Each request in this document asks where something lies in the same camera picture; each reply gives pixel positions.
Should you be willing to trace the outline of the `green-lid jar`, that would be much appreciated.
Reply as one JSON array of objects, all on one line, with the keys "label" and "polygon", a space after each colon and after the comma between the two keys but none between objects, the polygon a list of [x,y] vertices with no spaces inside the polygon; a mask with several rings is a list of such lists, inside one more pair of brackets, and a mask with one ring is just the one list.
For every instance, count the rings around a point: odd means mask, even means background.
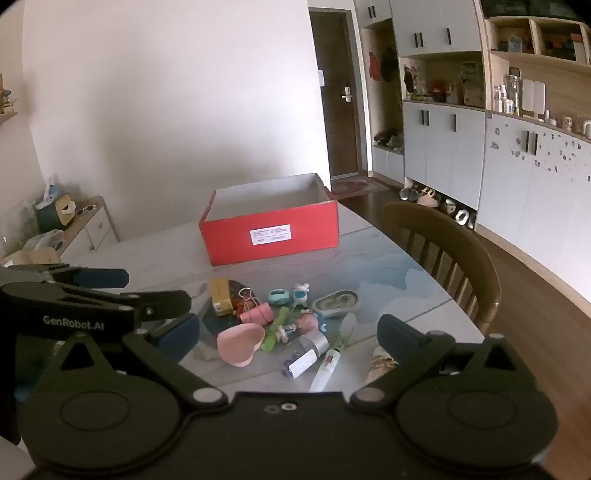
[{"label": "green-lid jar", "polygon": [[370,368],[363,384],[369,385],[396,368],[398,362],[380,345],[373,351]]}]

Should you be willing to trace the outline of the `yellow small box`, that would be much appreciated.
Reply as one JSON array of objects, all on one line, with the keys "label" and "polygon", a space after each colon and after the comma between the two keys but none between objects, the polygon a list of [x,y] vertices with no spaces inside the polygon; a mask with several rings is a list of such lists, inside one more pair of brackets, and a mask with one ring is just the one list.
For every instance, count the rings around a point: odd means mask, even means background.
[{"label": "yellow small box", "polygon": [[214,278],[208,283],[211,304],[217,316],[229,315],[233,311],[228,278]]}]

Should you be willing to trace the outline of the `pink heart dish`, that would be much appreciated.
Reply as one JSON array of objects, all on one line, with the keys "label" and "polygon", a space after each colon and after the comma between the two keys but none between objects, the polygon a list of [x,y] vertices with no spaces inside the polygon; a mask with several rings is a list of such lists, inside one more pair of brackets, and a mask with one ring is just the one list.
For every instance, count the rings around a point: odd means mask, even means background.
[{"label": "pink heart dish", "polygon": [[254,353],[266,337],[263,326],[245,323],[228,328],[217,336],[219,357],[233,367],[242,368],[252,362]]}]

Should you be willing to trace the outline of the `orange red small toy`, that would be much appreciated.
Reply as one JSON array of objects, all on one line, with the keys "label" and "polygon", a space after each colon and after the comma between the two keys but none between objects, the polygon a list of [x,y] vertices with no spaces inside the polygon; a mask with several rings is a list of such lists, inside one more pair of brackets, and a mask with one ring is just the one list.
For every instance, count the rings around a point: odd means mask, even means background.
[{"label": "orange red small toy", "polygon": [[249,300],[243,299],[242,297],[235,296],[231,298],[232,312],[235,315],[242,314],[249,310]]}]

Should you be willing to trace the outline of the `white green tube pen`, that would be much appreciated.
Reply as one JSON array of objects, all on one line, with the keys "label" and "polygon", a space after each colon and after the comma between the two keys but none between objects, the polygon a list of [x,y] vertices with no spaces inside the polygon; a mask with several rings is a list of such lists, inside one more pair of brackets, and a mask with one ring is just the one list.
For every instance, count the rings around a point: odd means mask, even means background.
[{"label": "white green tube pen", "polygon": [[315,374],[315,378],[311,382],[311,393],[321,393],[327,387],[329,379],[332,377],[332,373],[335,372],[335,367],[337,367],[339,359],[342,357],[342,352],[345,351],[346,346],[349,344],[349,339],[351,339],[353,332],[356,330],[356,325],[358,325],[358,321],[356,320],[355,313],[348,313],[342,319],[335,343],[325,353],[325,358],[322,360],[322,364],[318,367],[317,374]]}]

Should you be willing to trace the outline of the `blue correction tape dispenser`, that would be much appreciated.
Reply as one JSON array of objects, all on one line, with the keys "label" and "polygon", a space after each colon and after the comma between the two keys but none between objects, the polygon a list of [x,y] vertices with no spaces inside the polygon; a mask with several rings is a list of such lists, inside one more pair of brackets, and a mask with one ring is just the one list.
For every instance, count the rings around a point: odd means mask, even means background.
[{"label": "blue correction tape dispenser", "polygon": [[325,319],[355,313],[361,306],[361,297],[355,290],[342,289],[314,301],[311,308]]}]

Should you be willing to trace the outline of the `pink binder clip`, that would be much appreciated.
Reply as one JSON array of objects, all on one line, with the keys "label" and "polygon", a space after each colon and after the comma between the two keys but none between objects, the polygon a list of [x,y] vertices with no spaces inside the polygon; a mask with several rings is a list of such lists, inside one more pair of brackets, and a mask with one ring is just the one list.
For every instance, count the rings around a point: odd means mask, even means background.
[{"label": "pink binder clip", "polygon": [[266,326],[273,322],[273,309],[267,302],[262,302],[256,295],[253,294],[252,289],[243,287],[238,291],[238,296],[249,300],[249,310],[238,315],[238,319],[242,323],[253,323],[260,326]]}]

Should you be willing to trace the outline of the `silver-cap small jar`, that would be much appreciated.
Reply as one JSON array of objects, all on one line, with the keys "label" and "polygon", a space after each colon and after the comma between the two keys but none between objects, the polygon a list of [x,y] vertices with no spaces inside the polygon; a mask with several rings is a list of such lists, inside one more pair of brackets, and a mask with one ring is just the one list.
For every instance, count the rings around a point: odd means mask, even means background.
[{"label": "silver-cap small jar", "polygon": [[305,350],[314,350],[318,357],[321,357],[329,350],[329,340],[322,331],[311,330],[298,338]]}]

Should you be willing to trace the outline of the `green tube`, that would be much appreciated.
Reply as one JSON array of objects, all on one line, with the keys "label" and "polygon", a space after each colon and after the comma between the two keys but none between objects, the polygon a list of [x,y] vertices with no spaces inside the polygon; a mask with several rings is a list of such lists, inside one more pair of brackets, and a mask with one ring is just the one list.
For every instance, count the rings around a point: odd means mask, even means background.
[{"label": "green tube", "polygon": [[271,322],[269,329],[266,331],[266,337],[260,345],[260,349],[266,353],[273,351],[277,343],[277,333],[279,333],[280,327],[283,327],[283,325],[287,323],[288,318],[290,318],[290,308],[287,306],[281,306],[276,319]]}]

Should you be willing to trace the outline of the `pink-haired doll figure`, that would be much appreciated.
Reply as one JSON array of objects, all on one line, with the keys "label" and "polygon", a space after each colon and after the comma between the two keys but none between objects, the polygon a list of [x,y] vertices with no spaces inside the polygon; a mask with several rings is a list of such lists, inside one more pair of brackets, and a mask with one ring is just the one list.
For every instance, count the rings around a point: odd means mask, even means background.
[{"label": "pink-haired doll figure", "polygon": [[276,341],[281,344],[290,344],[298,337],[314,332],[315,330],[325,333],[327,326],[321,315],[305,312],[303,316],[294,320],[294,323],[280,325],[276,331]]}]

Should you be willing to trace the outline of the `small white-label bottle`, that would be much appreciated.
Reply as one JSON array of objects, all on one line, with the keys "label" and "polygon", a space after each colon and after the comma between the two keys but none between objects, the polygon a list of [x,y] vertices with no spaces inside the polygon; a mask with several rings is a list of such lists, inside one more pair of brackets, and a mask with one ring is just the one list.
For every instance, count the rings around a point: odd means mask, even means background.
[{"label": "small white-label bottle", "polygon": [[307,350],[304,353],[295,352],[290,359],[283,362],[281,372],[287,378],[297,379],[301,374],[304,374],[305,371],[310,369],[311,366],[314,366],[317,361],[318,354],[314,349]]}]

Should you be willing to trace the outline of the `teal pencil sharpener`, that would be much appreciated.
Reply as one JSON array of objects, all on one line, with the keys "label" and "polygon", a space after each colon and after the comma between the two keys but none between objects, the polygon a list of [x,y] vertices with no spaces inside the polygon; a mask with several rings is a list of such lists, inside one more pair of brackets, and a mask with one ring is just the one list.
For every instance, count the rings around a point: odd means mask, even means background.
[{"label": "teal pencil sharpener", "polygon": [[267,295],[267,302],[273,306],[286,306],[290,304],[291,293],[286,289],[273,289]]}]

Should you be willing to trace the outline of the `blue white keychain figure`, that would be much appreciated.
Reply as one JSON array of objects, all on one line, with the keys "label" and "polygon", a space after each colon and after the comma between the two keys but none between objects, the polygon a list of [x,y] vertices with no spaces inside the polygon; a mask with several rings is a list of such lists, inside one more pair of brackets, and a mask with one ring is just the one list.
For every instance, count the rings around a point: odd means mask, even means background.
[{"label": "blue white keychain figure", "polygon": [[308,307],[308,294],[310,293],[310,284],[295,284],[291,299],[293,299],[293,308],[307,308]]}]

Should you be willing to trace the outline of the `red door mat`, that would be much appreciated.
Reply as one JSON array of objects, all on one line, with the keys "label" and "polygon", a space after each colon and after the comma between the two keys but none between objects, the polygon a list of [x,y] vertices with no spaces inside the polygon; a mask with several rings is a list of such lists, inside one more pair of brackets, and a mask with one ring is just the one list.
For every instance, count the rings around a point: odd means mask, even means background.
[{"label": "red door mat", "polygon": [[332,180],[332,196],[338,200],[387,191],[390,186],[372,177],[356,175]]}]

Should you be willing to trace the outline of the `brown entrance door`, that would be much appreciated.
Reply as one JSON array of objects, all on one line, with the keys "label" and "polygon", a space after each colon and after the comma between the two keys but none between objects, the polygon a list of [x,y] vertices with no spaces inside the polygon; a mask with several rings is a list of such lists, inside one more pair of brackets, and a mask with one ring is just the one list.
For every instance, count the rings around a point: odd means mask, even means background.
[{"label": "brown entrance door", "polygon": [[337,10],[310,11],[322,110],[332,178],[355,175],[361,168],[356,79],[348,16]]}]

